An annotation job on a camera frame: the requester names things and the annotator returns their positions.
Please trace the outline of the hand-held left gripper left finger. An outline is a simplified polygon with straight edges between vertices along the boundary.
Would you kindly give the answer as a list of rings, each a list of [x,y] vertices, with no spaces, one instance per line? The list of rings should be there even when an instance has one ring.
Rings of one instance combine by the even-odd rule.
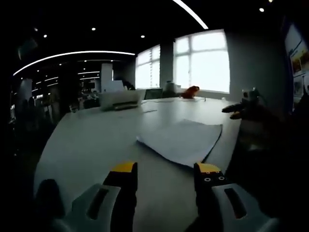
[[[116,165],[102,184],[76,198],[71,211],[53,222],[56,232],[131,232],[137,205],[138,164]]]

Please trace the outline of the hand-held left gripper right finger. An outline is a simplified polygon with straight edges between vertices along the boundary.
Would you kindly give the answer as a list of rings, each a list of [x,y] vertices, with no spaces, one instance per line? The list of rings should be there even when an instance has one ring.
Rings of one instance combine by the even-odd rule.
[[[263,213],[258,201],[229,181],[213,164],[194,164],[198,216],[188,232],[276,232],[278,220]]]

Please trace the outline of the person's left hand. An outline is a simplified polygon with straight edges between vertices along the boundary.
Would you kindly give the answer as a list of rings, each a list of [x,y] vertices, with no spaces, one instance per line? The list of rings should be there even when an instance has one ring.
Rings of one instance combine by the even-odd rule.
[[[43,220],[62,218],[65,215],[59,187],[54,179],[46,179],[40,183],[35,203],[36,212]]]

